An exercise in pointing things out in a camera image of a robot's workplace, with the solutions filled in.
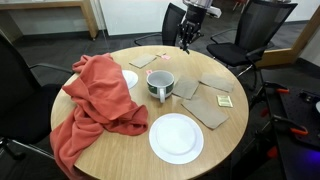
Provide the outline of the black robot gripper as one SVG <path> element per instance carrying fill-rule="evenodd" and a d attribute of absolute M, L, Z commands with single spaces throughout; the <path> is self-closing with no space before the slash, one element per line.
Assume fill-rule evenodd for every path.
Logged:
<path fill-rule="evenodd" d="M 207 10 L 205 8 L 189 5 L 187 8 L 187 12 L 185 15 L 184 23 L 187 24 L 187 46 L 190 46 L 193 42 L 198 40 L 200 37 L 203 37 L 201 33 L 201 24 L 204 20 Z M 185 37 L 185 30 L 184 25 L 178 25 L 178 37 L 180 49 L 185 48 L 184 37 Z"/>

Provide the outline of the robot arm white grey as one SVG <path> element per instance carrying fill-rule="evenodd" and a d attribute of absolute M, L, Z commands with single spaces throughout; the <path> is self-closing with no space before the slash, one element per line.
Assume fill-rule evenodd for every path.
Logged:
<path fill-rule="evenodd" d="M 187 12 L 183 22 L 179 25 L 179 46 L 187 51 L 190 44 L 203 36 L 201 25 L 207 14 L 219 18 L 222 14 L 220 8 L 212 5 L 213 0 L 182 0 L 187 6 Z"/>

